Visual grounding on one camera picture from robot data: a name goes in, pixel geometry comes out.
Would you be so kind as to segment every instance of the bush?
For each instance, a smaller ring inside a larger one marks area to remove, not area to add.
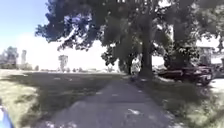
[[[76,69],[74,68],[74,69],[72,70],[72,72],[76,72]]]
[[[84,70],[82,68],[79,68],[78,72],[84,72]]]
[[[39,71],[40,69],[39,69],[39,66],[36,66],[35,67],[35,71]]]
[[[113,69],[113,67],[107,67],[106,71],[109,72],[109,73],[111,73],[111,72],[114,71],[114,69]]]
[[[70,72],[71,72],[70,68],[67,68],[67,69],[66,69],[66,72],[67,72],[67,73],[70,73]]]
[[[16,64],[1,64],[0,65],[1,69],[17,69],[17,65]]]
[[[164,66],[167,69],[181,69],[191,63],[192,59],[199,58],[194,47],[173,48],[164,56]]]
[[[33,70],[32,66],[28,63],[20,65],[20,69],[21,70],[26,70],[26,71],[32,71]]]

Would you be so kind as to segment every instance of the bright sky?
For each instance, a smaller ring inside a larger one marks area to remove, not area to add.
[[[57,52],[57,43],[48,44],[45,39],[35,37],[34,32],[38,24],[47,22],[45,3],[47,0],[1,0],[0,4],[0,52],[8,46],[15,46],[21,53],[27,50],[27,61],[33,66],[56,69],[58,56],[69,56],[68,66],[73,68],[105,68],[100,55],[105,50],[96,43],[89,52],[72,49]],[[202,45],[217,46],[217,41],[203,41]],[[154,58],[153,63],[162,62]]]

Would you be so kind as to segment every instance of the dark car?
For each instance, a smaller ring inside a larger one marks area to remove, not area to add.
[[[191,65],[181,69],[164,70],[159,72],[158,75],[175,81],[189,81],[208,85],[213,79],[213,70],[209,66]]]

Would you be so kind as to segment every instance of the lawn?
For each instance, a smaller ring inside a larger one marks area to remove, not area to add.
[[[48,74],[0,72],[0,97],[17,128],[31,127],[75,101],[95,94],[112,74]]]
[[[152,84],[142,81],[136,85],[189,128],[224,127],[224,92],[158,78]]]

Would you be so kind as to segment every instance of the concrete path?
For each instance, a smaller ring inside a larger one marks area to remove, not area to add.
[[[121,80],[36,128],[180,128],[171,126],[172,120],[146,94]]]

